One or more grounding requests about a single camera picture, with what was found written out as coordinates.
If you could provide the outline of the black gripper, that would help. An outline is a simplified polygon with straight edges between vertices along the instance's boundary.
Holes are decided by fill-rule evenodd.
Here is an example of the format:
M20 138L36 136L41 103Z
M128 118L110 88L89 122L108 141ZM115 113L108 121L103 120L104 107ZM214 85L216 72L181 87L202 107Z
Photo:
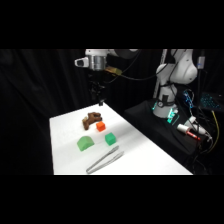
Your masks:
M99 101L99 106L103 106L104 101L106 100L105 91L102 90L105 88L103 71L92 71L91 72L91 84L92 84L92 99Z

